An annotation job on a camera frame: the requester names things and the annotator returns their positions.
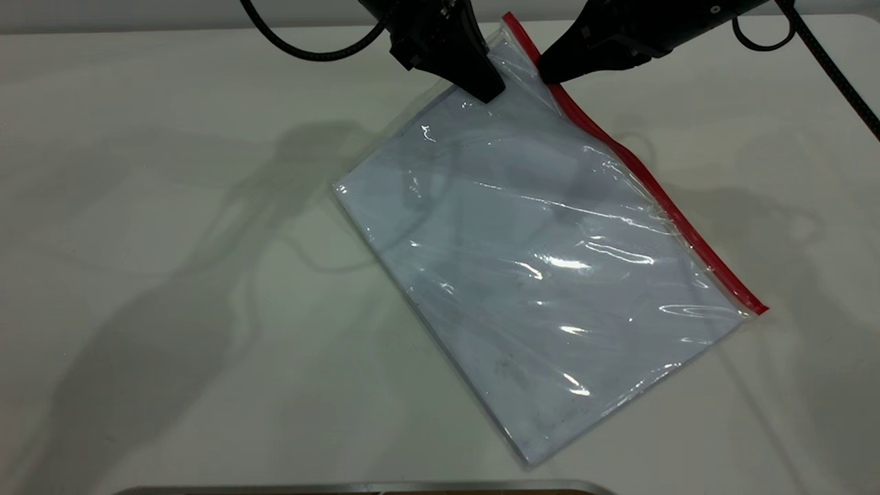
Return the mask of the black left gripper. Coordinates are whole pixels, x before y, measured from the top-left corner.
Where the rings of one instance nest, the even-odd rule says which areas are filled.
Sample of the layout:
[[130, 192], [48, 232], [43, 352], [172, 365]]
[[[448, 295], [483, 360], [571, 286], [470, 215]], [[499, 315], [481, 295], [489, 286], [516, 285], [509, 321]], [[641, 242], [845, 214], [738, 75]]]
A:
[[470, 1], [360, 1], [384, 22], [390, 54], [407, 70], [430, 72], [483, 103], [505, 90]]

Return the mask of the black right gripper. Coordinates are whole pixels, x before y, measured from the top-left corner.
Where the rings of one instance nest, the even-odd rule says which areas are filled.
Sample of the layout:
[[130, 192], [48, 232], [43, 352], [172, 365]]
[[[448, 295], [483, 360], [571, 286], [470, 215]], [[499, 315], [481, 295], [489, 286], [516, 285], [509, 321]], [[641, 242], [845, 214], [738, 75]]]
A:
[[764, 4], [764, 1], [588, 1], [573, 25], [538, 57], [549, 84], [629, 70]]

